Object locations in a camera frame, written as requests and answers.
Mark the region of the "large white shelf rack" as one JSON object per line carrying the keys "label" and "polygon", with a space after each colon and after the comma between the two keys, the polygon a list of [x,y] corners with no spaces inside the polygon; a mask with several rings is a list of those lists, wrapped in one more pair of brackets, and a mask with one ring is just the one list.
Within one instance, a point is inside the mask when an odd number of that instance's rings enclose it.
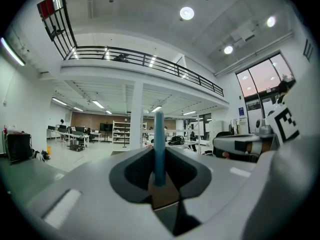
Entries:
{"label": "large white shelf rack", "polygon": [[[194,152],[200,152],[201,148],[201,134],[203,133],[202,119],[196,117],[192,118],[180,118],[180,119],[168,119],[164,117],[164,134],[165,145],[175,146],[182,149],[189,149]],[[150,126],[142,130],[142,143],[145,146],[151,147],[154,145],[155,135],[155,119]],[[168,145],[168,142],[173,136],[183,136],[183,145]]]}

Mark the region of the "black office chair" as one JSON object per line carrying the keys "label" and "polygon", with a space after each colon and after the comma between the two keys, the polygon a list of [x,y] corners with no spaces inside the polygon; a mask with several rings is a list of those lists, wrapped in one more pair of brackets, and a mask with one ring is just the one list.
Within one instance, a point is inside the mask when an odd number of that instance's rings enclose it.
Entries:
{"label": "black office chair", "polygon": [[219,133],[216,135],[216,137],[214,138],[214,140],[216,140],[216,139],[218,139],[218,140],[220,140],[220,139],[228,140],[228,139],[232,139],[232,138],[234,138],[234,137],[235,137],[235,135],[232,134],[231,132],[229,132],[229,131],[223,131],[223,132],[219,132]]}

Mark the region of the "red wall panel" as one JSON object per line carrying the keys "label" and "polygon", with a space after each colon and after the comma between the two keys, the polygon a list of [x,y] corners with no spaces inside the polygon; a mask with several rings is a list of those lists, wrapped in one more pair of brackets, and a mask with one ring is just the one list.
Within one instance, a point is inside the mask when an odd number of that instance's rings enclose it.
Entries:
{"label": "red wall panel", "polygon": [[38,4],[38,9],[43,19],[48,18],[55,12],[53,0],[43,0]]}

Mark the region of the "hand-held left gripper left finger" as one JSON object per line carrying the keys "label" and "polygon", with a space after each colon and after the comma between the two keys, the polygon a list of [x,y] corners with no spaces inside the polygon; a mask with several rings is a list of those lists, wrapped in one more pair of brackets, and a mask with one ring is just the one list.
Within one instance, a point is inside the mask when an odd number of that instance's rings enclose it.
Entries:
{"label": "hand-held left gripper left finger", "polygon": [[68,172],[27,205],[38,230],[49,240],[172,240],[149,203],[132,203],[114,191],[116,165],[151,148],[130,150]]}

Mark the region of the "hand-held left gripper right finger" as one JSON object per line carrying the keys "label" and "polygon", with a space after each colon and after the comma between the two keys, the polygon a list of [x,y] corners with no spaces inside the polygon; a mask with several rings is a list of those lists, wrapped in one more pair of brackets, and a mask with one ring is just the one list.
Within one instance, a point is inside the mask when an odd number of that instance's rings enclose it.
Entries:
{"label": "hand-held left gripper right finger", "polygon": [[187,233],[217,215],[236,196],[254,167],[249,162],[167,147],[165,169],[178,191],[173,235]]}

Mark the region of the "white ceiling pipe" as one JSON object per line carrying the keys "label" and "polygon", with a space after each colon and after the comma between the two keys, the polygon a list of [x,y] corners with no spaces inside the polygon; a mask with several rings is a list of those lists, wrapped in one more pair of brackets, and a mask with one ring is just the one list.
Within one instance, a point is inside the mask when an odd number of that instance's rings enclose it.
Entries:
{"label": "white ceiling pipe", "polygon": [[250,53],[249,55],[243,57],[242,59],[238,60],[237,62],[227,66],[223,70],[217,72],[214,74],[215,77],[218,77],[220,75],[227,74],[228,72],[231,72],[233,70],[237,70],[242,65],[244,65],[246,62],[248,62],[250,59],[258,57],[260,54],[269,51],[271,48],[276,47],[277,45],[280,45],[283,42],[286,42],[287,40],[290,40],[294,37],[294,33],[290,31],[289,33],[281,36],[280,38],[276,39],[275,41],[272,41],[268,45],[265,45],[264,47]]}

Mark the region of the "row of white desks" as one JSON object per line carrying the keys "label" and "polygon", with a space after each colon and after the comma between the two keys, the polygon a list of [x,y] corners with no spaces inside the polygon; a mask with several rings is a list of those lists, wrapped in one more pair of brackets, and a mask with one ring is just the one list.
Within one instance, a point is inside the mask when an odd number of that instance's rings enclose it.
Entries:
{"label": "row of white desks", "polygon": [[57,142],[58,135],[60,135],[60,136],[67,136],[68,144],[70,144],[70,141],[71,141],[70,138],[72,138],[73,140],[78,138],[78,139],[83,139],[85,147],[89,146],[89,136],[88,135],[85,135],[85,134],[77,135],[77,134],[72,134],[72,133],[60,132],[58,130],[52,130],[52,129],[47,129],[47,131],[55,134],[55,136],[54,136],[55,142]]}

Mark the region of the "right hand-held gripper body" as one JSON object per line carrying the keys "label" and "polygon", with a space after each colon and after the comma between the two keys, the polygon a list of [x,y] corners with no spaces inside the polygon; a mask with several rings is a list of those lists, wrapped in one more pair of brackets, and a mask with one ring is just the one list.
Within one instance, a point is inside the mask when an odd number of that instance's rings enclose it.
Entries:
{"label": "right hand-held gripper body", "polygon": [[279,145],[317,133],[317,83],[314,81],[297,83],[293,86],[281,81],[277,87],[273,113],[265,118],[262,130],[271,130],[273,137],[264,138],[254,144],[256,151],[270,151],[276,138]]}

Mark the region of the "white locker cabinet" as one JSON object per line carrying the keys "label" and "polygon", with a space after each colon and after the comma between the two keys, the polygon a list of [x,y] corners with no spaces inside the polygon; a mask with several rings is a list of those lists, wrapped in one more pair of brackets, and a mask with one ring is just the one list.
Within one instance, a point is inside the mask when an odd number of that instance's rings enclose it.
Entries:
{"label": "white locker cabinet", "polygon": [[225,122],[222,120],[212,120],[209,123],[209,144],[212,146],[214,138],[225,131]]}

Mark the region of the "black screen on stand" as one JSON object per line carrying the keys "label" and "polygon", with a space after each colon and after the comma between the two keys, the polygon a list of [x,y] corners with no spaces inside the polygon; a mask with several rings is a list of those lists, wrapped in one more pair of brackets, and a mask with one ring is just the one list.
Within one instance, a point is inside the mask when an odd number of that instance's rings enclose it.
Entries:
{"label": "black screen on stand", "polygon": [[112,123],[100,123],[99,131],[103,135],[103,141],[109,142],[109,135],[113,133]]}

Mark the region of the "black panel cart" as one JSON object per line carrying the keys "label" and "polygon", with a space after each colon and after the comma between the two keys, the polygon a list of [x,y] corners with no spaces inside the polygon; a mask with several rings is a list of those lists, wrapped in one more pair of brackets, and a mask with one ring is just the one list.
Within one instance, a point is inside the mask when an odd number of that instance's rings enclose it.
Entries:
{"label": "black panel cart", "polygon": [[4,147],[10,164],[33,156],[32,136],[25,132],[8,133],[4,137]]}

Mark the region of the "black platform trolley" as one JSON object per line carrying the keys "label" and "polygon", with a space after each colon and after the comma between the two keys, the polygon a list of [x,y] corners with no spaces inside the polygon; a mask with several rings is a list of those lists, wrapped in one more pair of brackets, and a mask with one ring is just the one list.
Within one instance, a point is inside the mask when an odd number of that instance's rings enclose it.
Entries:
{"label": "black platform trolley", "polygon": [[87,145],[85,144],[85,137],[79,136],[70,141],[68,148],[72,151],[80,152],[83,151]]}

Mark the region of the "black and white gear pile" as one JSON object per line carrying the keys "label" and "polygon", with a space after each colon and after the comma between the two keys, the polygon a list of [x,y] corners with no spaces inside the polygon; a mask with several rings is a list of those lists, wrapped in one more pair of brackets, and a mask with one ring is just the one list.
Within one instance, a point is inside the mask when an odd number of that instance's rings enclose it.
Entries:
{"label": "black and white gear pile", "polygon": [[43,150],[42,152],[39,152],[38,150],[34,149],[32,149],[32,158],[37,159],[41,162],[46,162],[51,159],[46,151]]}

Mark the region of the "ceiling tube lights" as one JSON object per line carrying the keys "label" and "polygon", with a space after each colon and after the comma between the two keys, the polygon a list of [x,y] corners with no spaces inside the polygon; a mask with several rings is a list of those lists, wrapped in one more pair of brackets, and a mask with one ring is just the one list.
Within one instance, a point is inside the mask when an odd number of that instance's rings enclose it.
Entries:
{"label": "ceiling tube lights", "polygon": [[[111,78],[62,80],[44,70],[40,70],[37,77],[54,85],[52,103],[70,110],[114,116],[131,113],[134,85],[129,81]],[[158,90],[148,86],[142,89],[142,108],[145,115],[159,109],[166,115],[179,117],[188,109],[199,110],[201,103],[200,98],[178,91]]]}

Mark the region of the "large dark-framed window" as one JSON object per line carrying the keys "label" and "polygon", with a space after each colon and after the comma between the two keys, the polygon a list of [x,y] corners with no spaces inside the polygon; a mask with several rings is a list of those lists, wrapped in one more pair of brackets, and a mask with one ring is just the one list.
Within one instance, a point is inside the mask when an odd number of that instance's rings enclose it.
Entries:
{"label": "large dark-framed window", "polygon": [[279,84],[286,81],[290,88],[296,82],[281,53],[268,57],[236,76],[246,105],[250,133],[255,132],[257,121],[274,111],[280,97]]}

